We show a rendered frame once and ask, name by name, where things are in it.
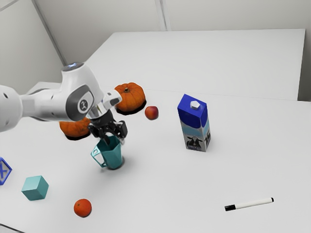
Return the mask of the orange pumpkin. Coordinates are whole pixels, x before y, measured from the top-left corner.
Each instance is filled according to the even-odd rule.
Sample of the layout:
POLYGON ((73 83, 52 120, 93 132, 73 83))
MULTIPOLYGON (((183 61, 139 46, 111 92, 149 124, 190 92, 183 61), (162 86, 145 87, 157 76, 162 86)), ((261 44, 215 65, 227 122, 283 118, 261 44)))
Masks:
POLYGON ((122 101, 116 105, 117 110, 132 112, 146 104, 143 88, 136 83, 124 83, 117 85, 115 90, 121 95, 122 101))
POLYGON ((60 130, 68 137, 78 138, 82 136, 87 136, 90 134, 88 125, 90 124, 90 119, 84 117, 79 121, 60 121, 60 130))

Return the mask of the blue milk carton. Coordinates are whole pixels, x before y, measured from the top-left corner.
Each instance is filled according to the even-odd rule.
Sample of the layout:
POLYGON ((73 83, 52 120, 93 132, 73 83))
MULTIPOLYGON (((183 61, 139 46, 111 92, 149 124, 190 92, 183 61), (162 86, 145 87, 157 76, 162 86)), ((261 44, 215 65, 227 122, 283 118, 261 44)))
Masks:
POLYGON ((177 110, 186 148, 207 151, 211 139, 207 104, 184 94, 177 110))

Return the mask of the white marker pen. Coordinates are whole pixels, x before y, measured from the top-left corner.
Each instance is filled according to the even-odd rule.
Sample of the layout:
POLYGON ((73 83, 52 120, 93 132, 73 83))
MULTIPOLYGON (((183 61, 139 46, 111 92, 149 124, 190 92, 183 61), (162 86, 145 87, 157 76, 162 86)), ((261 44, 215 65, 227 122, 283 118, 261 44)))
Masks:
POLYGON ((258 205, 263 205, 263 204, 269 204, 273 202, 274 202, 274 198, 270 197, 270 198, 261 199, 261 200, 254 200, 254 201, 249 201, 249 202, 244 202, 244 203, 232 204, 232 205, 225 206, 225 211, 232 211, 232 210, 248 208, 248 207, 253 207, 253 206, 258 206, 258 205))

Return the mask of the teal cube block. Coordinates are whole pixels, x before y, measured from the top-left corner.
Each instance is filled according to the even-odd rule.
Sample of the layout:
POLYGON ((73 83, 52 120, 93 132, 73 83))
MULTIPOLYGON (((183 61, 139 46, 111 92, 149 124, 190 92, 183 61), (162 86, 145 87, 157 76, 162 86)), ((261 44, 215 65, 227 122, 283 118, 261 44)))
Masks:
POLYGON ((48 189, 49 184, 43 176, 32 176, 26 178, 21 192, 30 201, 42 200, 46 197, 48 189))

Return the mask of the blue and white block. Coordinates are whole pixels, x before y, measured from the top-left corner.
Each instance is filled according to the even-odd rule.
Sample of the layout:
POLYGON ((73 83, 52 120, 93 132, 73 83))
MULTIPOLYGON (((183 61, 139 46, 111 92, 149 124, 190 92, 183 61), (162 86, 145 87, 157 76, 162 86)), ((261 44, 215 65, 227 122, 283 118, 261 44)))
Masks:
POLYGON ((12 168, 9 166, 9 164, 4 160, 4 158, 0 157, 0 185, 5 184, 11 171, 12 168))

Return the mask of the orange fruit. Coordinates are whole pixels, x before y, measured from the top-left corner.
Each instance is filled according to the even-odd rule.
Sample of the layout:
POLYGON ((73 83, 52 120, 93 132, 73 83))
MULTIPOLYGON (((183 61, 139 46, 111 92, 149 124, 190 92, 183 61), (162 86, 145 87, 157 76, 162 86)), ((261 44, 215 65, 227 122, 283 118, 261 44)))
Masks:
POLYGON ((79 217, 87 217, 92 211, 91 202, 87 199, 79 199, 73 207, 74 213, 79 217))

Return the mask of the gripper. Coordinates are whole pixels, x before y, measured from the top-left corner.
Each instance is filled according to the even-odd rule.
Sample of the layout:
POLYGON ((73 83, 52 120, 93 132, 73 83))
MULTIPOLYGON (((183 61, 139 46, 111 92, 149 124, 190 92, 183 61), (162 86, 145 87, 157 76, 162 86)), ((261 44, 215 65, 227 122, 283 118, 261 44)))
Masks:
POLYGON ((107 133, 116 136, 121 145, 124 145, 125 138, 128 134, 125 121, 121 120, 117 122, 110 110, 101 117, 91 119, 88 129, 95 137, 103 139, 108 146, 110 144, 110 139, 109 136, 106 135, 107 133))

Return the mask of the red apple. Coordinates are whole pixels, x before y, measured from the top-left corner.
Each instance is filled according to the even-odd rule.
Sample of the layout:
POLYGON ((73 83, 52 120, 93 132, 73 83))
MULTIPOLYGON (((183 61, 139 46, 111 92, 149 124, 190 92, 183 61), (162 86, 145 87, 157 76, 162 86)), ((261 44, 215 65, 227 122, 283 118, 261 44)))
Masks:
POLYGON ((159 115, 159 111, 158 108, 156 106, 148 106, 145 109, 145 116, 149 119, 149 120, 155 120, 158 118, 159 115))

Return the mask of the teal faceted mug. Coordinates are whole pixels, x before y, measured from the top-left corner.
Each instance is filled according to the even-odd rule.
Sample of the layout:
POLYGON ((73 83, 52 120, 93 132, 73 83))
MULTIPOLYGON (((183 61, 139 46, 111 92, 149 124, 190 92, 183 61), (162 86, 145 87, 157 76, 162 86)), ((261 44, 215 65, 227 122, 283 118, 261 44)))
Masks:
POLYGON ((115 170, 123 165, 121 143, 114 135, 108 136, 108 139, 110 140, 109 144, 100 140, 91 152, 91 156, 100 167, 115 170))

